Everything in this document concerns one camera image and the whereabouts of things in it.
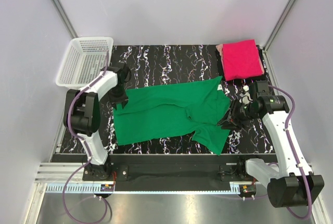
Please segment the green t shirt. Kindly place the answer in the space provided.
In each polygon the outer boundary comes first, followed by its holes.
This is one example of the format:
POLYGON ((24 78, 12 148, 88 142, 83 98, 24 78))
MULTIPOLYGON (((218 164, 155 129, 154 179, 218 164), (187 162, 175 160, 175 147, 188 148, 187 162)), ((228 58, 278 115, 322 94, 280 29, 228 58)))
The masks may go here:
POLYGON ((222 77, 177 84, 148 86, 126 91, 128 103, 113 111, 117 144, 193 134, 193 141, 220 155, 229 130, 217 123, 230 99, 219 87, 222 77))

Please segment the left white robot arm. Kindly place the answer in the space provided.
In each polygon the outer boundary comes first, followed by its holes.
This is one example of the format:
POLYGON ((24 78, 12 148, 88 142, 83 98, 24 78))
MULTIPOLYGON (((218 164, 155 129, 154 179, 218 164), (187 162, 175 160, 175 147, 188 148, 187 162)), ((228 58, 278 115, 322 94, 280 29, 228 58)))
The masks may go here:
POLYGON ((106 94, 114 109, 124 108, 129 99, 124 85, 131 79, 131 70, 125 63, 104 68, 91 83, 66 94, 64 126, 77 138, 87 155, 84 172, 100 180, 112 178, 111 161, 105 150, 99 127, 101 122, 99 100, 106 94))

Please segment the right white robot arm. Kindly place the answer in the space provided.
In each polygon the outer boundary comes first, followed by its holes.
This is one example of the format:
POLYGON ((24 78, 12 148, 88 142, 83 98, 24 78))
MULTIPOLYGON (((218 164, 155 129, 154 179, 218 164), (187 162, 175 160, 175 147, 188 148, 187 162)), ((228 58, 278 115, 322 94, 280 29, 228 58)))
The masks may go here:
POLYGON ((231 102, 218 126, 239 130, 254 119, 260 119, 273 142, 278 169, 260 158, 242 159, 236 174, 241 180, 251 177, 267 189, 270 203, 276 207, 311 207, 324 187, 321 175, 315 175, 302 155, 291 124, 294 106, 289 107, 283 95, 274 95, 267 81, 254 81, 249 86, 250 100, 231 102))

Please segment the black marble pattern mat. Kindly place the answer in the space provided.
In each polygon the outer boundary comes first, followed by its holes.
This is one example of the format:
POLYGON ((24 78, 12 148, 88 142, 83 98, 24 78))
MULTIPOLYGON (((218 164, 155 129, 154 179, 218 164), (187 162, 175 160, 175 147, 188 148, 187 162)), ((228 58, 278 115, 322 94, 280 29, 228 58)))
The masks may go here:
MULTIPOLYGON (((112 64, 127 63, 132 71, 127 88, 203 81, 223 75, 215 45, 118 45, 112 50, 112 64)), ((100 100, 99 134, 109 154, 208 154, 193 135, 160 138, 119 146, 109 98, 100 100)), ((260 120, 252 120, 240 131, 231 131, 225 141, 224 154, 274 153, 266 128, 260 120)))

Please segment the white plastic basket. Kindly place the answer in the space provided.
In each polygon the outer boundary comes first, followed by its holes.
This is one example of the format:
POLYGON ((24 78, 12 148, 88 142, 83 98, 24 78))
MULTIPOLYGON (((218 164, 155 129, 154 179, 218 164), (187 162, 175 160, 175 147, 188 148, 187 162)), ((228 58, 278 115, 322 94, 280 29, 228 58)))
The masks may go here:
POLYGON ((72 39, 63 56, 56 77, 56 85, 79 89, 95 79, 110 64, 113 38, 90 36, 72 39))

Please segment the folded pink t shirt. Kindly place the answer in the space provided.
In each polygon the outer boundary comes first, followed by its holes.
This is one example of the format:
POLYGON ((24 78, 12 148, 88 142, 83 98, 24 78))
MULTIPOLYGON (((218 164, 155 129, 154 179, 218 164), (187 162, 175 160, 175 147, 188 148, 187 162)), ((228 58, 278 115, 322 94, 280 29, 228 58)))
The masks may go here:
POLYGON ((222 66, 226 81, 259 77, 264 74, 254 39, 222 44, 222 66))

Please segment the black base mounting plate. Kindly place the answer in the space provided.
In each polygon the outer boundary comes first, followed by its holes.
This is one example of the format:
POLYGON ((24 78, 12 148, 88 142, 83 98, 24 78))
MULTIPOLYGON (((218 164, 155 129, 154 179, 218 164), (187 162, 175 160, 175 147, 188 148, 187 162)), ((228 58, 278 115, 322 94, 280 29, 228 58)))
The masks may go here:
POLYGON ((106 183, 115 179, 116 192, 218 192, 238 181, 235 166, 241 160, 263 158, 235 155, 110 155, 109 169, 115 175, 98 176, 85 169, 83 180, 106 183))

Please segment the folded peach t shirt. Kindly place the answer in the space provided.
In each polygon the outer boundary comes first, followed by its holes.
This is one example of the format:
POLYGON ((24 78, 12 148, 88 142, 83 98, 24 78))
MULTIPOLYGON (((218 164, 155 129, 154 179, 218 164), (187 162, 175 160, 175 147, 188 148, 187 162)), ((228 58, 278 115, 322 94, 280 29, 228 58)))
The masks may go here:
POLYGON ((220 55, 221 61, 223 61, 223 44, 216 45, 215 47, 220 55))

